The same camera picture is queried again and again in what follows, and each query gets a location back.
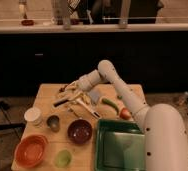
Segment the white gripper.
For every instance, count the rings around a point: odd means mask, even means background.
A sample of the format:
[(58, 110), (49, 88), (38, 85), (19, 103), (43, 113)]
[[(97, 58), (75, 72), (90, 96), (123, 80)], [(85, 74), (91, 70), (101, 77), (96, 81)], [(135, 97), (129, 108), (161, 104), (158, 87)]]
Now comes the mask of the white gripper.
[(57, 98), (58, 98), (58, 99), (62, 99), (62, 98), (66, 99), (66, 98), (67, 98), (68, 100), (77, 99), (77, 98), (79, 98), (79, 97), (82, 95), (81, 92), (80, 92), (80, 93), (73, 94), (72, 96), (71, 96), (71, 93), (70, 93), (70, 92), (76, 91), (77, 89), (78, 89), (77, 81), (73, 81), (73, 82), (71, 82), (70, 84), (68, 84), (68, 85), (65, 87), (65, 90), (66, 90), (67, 92), (58, 93)]

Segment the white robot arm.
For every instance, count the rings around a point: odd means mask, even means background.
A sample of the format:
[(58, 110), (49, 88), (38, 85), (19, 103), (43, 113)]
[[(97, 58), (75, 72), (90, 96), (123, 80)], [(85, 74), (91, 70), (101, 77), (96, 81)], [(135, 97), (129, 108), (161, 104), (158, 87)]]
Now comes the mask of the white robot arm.
[(68, 84), (66, 89), (89, 92), (109, 82), (122, 97), (132, 118), (145, 135), (146, 171), (188, 171), (188, 138), (181, 114), (169, 104), (149, 106), (118, 75), (109, 60)]

